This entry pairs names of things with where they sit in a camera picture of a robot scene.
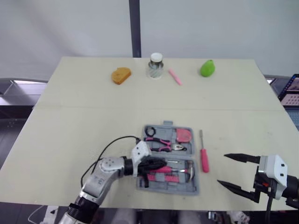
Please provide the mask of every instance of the white curtain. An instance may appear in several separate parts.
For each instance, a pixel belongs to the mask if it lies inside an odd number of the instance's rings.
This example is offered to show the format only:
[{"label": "white curtain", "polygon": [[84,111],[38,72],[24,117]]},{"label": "white curtain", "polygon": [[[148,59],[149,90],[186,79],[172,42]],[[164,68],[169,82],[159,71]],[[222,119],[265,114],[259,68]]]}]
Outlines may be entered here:
[{"label": "white curtain", "polygon": [[299,72],[299,0],[143,0],[140,15],[142,57],[255,59],[266,75]]},{"label": "white curtain", "polygon": [[47,81],[62,56],[131,57],[128,0],[0,1],[0,78]]}]

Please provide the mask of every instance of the jar lid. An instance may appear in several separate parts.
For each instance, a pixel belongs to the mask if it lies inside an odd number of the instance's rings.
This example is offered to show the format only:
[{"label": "jar lid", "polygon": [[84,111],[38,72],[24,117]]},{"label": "jar lid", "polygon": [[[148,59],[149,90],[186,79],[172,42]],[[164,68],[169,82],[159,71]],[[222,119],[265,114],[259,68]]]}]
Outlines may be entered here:
[{"label": "jar lid", "polygon": [[161,62],[163,59],[163,55],[161,53],[152,53],[150,55],[150,60],[153,62]]}]

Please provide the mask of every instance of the tool kit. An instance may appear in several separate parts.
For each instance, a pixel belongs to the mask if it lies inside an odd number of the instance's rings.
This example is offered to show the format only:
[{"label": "tool kit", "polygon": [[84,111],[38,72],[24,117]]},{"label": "tool kit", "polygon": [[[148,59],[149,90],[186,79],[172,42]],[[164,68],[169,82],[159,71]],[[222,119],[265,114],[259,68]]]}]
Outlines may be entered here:
[{"label": "tool kit", "polygon": [[152,155],[165,158],[167,166],[147,174],[148,188],[144,178],[139,176],[138,189],[180,195],[198,194],[198,169],[192,159],[195,150],[192,129],[164,121],[163,125],[146,125],[142,136]]}]

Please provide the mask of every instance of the pink screwdriver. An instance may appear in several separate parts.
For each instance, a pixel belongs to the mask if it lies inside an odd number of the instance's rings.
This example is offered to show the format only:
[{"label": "pink screwdriver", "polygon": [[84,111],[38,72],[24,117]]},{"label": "pink screwdriver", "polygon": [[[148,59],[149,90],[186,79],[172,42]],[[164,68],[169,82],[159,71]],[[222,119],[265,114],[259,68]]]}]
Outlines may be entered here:
[{"label": "pink screwdriver", "polygon": [[210,168],[209,168],[209,160],[208,160],[208,158],[207,158],[206,149],[204,148],[204,141],[203,141],[202,130],[199,131],[199,137],[200,137],[200,141],[201,141],[200,156],[201,156],[202,170],[203,170],[205,173],[208,173],[208,172],[210,171]]}]

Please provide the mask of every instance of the pink pliers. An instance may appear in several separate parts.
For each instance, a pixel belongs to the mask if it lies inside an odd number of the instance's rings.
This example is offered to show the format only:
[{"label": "pink pliers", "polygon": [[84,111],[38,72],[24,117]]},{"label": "pink pliers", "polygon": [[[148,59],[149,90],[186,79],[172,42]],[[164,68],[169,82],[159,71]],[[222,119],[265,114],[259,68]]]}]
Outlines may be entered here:
[{"label": "pink pliers", "polygon": [[171,152],[172,150],[183,150],[183,151],[186,151],[187,148],[180,145],[180,144],[177,144],[177,143],[172,143],[171,141],[169,140],[163,140],[163,139],[159,139],[159,138],[144,138],[144,141],[155,141],[155,142],[159,142],[159,143],[162,143],[166,146],[164,147],[160,147],[160,148],[151,148],[151,151],[156,151],[156,152],[161,152],[161,151],[164,151],[164,152]]}]

